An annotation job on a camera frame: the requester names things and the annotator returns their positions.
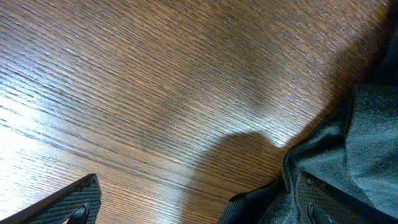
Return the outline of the dark green t-shirt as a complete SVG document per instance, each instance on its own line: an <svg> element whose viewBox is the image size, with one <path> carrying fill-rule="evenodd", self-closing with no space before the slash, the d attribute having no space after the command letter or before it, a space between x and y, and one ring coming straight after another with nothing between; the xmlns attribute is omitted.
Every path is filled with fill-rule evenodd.
<svg viewBox="0 0 398 224"><path fill-rule="evenodd" d="M389 43L364 83L287 152L274 182L232 197L220 223L301 223L295 186L303 172L397 219L396 1L387 19Z"/></svg>

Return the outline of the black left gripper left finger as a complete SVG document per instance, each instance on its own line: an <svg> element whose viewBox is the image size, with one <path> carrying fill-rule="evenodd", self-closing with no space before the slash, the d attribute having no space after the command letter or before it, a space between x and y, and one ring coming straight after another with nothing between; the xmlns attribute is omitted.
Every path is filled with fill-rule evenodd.
<svg viewBox="0 0 398 224"><path fill-rule="evenodd" d="M95 223L101 207L96 174L88 174L1 223Z"/></svg>

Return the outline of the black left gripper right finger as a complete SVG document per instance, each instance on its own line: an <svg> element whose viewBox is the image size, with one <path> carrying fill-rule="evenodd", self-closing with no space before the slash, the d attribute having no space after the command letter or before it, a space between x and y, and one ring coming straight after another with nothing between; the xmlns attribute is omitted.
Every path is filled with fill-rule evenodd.
<svg viewBox="0 0 398 224"><path fill-rule="evenodd" d="M297 179L295 200L301 223L397 223L396 218L306 172Z"/></svg>

